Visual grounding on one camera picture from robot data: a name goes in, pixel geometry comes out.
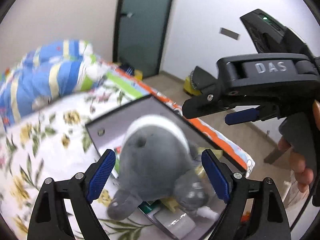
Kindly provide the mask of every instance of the human hand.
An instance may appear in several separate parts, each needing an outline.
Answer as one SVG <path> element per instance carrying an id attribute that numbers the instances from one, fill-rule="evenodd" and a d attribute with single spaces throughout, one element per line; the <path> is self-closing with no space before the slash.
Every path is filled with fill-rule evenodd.
<path id="1" fill-rule="evenodd" d="M 312 106 L 313 116 L 316 121 L 316 125 L 320 130 L 320 103 L 315 101 Z M 278 148 L 280 151 L 287 151 L 291 145 L 282 137 L 278 142 Z M 309 184 L 313 181 L 313 171 L 310 168 L 306 168 L 306 160 L 303 155 L 291 151 L 289 157 L 290 168 L 294 171 L 294 176 L 298 182 L 298 189 L 301 192 L 308 190 Z"/>

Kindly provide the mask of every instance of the black door frame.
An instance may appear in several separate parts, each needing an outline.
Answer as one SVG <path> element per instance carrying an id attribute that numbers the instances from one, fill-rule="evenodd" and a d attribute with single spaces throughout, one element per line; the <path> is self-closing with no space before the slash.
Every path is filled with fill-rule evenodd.
<path id="1" fill-rule="evenodd" d="M 165 22 L 164 22 L 164 26 L 163 26 L 163 30 L 162 30 L 161 44 L 160 44 L 159 56 L 158 56 L 157 67 L 156 67 L 156 71 L 158 73 L 159 73 L 160 64 L 161 64 L 161 58 L 162 58 L 163 47 L 164 47 L 164 40 L 165 40 L 165 35 L 167 32 L 172 1 L 173 0 L 169 0 L 169 4 L 167 7 L 167 12 L 166 12 L 166 16 L 165 16 Z M 122 4 L 123 4 L 123 0 L 118 0 L 117 11 L 116 11 L 116 20 L 115 20 L 115 30 L 113 32 L 113 53 L 112 53 L 112 61 L 113 62 L 116 62 L 118 59 L 119 28 L 120 28 Z"/>

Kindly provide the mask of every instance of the stuffed animal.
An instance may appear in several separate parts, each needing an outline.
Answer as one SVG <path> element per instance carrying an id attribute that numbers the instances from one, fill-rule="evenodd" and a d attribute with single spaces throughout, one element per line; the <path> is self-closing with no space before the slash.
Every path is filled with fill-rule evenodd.
<path id="1" fill-rule="evenodd" d="M 160 115 L 136 119 L 124 137 L 119 189 L 108 206 L 108 216 L 123 220 L 143 201 L 170 196 L 190 211 L 205 205 L 208 196 L 192 163 L 197 154 L 171 120 Z"/>

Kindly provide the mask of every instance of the door handle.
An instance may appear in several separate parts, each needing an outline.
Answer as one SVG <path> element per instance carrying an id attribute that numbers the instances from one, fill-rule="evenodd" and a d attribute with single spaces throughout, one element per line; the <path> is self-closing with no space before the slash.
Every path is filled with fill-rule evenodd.
<path id="1" fill-rule="evenodd" d="M 122 12 L 120 13 L 120 17 L 125 17 L 125 18 L 131 18 L 132 16 L 134 15 L 134 13 L 132 12 L 128 12 L 128 13 L 125 13 L 125 12 Z"/>

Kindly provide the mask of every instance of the wall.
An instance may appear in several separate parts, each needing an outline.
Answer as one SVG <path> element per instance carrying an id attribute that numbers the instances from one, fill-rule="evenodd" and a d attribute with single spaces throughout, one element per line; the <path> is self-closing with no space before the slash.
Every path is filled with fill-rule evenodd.
<path id="1" fill-rule="evenodd" d="M 16 0 L 0 24 L 0 72 L 31 49 L 61 39 L 85 39 L 112 60 L 117 0 Z"/>
<path id="2" fill-rule="evenodd" d="M 161 69 L 184 79 L 199 65 L 217 77 L 219 58 L 256 53 L 239 17 L 257 8 L 290 26 L 320 56 L 320 27 L 302 0 L 174 0 Z M 220 27 L 239 33 L 239 40 L 219 34 Z M 255 124 L 278 141 L 279 123 L 272 119 Z"/>

